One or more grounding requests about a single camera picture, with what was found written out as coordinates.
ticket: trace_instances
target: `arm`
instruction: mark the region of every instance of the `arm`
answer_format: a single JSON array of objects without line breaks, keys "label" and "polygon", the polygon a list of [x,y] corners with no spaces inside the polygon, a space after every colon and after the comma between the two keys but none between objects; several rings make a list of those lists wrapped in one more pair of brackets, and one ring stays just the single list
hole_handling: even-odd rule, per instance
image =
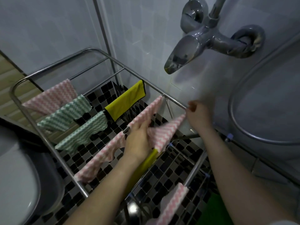
[{"label": "arm", "polygon": [[66,221],[65,225],[112,224],[133,172],[150,152],[147,140],[149,121],[132,127],[123,157],[92,194]]},{"label": "arm", "polygon": [[238,161],[212,127],[210,113],[199,101],[190,101],[189,123],[204,141],[223,202],[235,225],[269,225],[294,221],[261,183]]}]

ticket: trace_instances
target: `chrome faucet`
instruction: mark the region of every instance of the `chrome faucet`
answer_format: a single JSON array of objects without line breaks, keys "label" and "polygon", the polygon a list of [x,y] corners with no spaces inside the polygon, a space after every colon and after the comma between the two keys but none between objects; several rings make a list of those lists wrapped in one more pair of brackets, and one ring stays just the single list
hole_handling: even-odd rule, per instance
[{"label": "chrome faucet", "polygon": [[216,0],[209,14],[205,0],[189,0],[186,3],[180,21],[180,27],[186,35],[177,43],[165,63],[164,69],[168,74],[201,55],[205,49],[247,58],[263,45],[265,33],[258,25],[244,26],[231,38],[219,32],[216,26],[224,2]]}]

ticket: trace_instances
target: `toilet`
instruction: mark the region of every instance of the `toilet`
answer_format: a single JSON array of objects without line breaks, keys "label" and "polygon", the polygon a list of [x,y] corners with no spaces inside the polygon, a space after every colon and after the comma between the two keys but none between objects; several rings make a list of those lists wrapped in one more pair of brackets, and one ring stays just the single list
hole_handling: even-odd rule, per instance
[{"label": "toilet", "polygon": [[15,132],[0,126],[0,221],[26,224],[34,215],[54,211],[64,185],[49,153],[21,144]]}]

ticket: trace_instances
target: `green mat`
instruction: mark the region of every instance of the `green mat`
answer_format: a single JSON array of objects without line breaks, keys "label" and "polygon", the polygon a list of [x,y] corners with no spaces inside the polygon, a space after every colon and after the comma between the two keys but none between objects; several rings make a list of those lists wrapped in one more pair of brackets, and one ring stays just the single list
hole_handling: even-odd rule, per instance
[{"label": "green mat", "polygon": [[233,225],[220,195],[212,193],[197,225]]}]

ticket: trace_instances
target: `green and white cloth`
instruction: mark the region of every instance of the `green and white cloth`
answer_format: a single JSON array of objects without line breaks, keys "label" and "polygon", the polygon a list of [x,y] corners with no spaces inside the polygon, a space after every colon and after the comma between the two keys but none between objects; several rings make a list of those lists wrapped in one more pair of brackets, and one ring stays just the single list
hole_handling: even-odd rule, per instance
[{"label": "green and white cloth", "polygon": [[92,106],[88,100],[83,95],[80,95],[73,99],[72,102],[45,117],[37,125],[48,130],[67,131],[74,119],[82,117],[84,113],[89,112],[91,109]]},{"label": "green and white cloth", "polygon": [[55,146],[57,150],[66,150],[73,153],[81,144],[87,144],[91,135],[107,128],[107,119],[103,111],[97,113],[85,124],[63,139]]}]

